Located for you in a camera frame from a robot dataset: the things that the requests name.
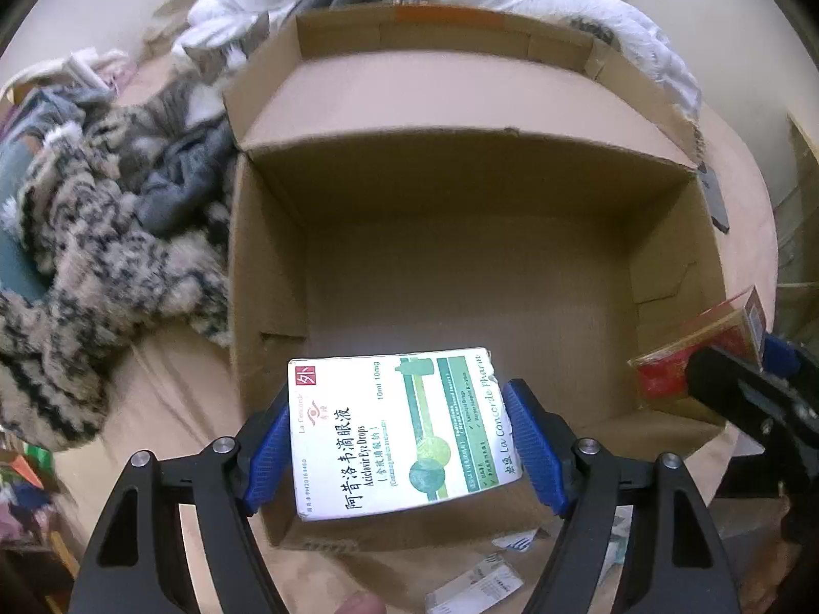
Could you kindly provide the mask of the red gold cigarette carton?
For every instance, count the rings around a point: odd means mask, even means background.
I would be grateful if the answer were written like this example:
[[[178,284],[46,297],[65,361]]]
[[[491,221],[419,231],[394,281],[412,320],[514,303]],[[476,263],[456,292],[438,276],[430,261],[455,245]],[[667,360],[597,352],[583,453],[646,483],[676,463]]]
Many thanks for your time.
[[[676,338],[629,362],[648,402],[687,395],[686,367],[694,352],[716,346],[752,364],[762,363],[766,317],[755,287],[706,309],[687,322]]]

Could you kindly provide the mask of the white blue medicine box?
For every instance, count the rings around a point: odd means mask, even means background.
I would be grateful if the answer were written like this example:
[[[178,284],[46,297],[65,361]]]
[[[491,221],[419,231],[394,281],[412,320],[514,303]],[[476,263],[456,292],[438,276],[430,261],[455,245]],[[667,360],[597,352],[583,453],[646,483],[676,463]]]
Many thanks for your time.
[[[480,614],[518,592],[523,579],[503,557],[487,557],[425,597],[430,614]]]

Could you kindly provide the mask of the green white eye drops box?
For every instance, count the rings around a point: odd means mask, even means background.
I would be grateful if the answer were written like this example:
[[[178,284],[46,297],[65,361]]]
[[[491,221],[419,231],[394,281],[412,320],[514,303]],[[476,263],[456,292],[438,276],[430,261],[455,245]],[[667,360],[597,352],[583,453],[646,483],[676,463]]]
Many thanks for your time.
[[[487,349],[294,359],[287,396],[301,520],[404,512],[521,478]]]

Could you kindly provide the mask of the white blue small box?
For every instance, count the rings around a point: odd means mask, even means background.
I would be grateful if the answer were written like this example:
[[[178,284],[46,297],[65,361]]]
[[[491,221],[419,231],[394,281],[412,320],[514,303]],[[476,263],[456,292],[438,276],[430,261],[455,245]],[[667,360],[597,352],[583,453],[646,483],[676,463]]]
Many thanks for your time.
[[[538,529],[515,532],[515,534],[503,535],[494,538],[491,545],[498,547],[503,552],[525,553],[533,545]]]

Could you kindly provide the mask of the dark grey smartphone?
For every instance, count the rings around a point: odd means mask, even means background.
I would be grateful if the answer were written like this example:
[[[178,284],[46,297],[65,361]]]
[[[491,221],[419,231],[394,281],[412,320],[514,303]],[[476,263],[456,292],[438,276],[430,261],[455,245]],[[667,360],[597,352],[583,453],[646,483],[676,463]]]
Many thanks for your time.
[[[710,222],[720,231],[727,234],[730,231],[729,215],[725,207],[722,190],[720,190],[718,176],[705,163],[701,162],[697,168],[698,183],[700,183],[702,194],[704,194],[706,206],[708,207]]]

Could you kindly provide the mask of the black white patterned fuzzy blanket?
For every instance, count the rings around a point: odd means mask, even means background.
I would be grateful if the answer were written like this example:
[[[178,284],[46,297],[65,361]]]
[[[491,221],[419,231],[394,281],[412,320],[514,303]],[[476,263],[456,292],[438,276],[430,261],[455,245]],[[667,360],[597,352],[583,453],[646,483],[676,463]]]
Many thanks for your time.
[[[18,243],[49,285],[36,299],[2,295],[2,425],[29,444],[61,452],[93,440],[110,410],[109,365],[143,331],[182,322],[230,344],[234,163],[224,195],[178,233],[147,233],[136,205],[172,143],[226,117],[232,78],[176,75],[144,103],[60,123],[41,142],[12,208]]]

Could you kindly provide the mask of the dark grey garment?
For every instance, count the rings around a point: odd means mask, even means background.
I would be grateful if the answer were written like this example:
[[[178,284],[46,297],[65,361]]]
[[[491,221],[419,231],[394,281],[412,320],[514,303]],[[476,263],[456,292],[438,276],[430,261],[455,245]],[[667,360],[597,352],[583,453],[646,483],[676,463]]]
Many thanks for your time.
[[[197,125],[169,146],[137,194],[136,216],[147,233],[168,237],[196,223],[224,195],[236,160],[228,118]]]

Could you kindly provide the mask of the brown cardboard box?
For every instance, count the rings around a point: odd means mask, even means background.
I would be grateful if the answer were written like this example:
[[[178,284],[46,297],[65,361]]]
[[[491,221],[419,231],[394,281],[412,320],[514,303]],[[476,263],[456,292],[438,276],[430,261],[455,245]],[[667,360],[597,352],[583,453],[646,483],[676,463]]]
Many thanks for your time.
[[[333,362],[364,364],[365,407],[395,410],[421,460],[451,438],[443,390],[398,362],[474,346],[486,380],[525,380],[619,455],[719,440],[697,403],[643,401],[630,369],[726,283],[698,126],[618,51],[469,8],[315,11],[251,54],[226,107],[244,401],[287,388],[315,441]]]

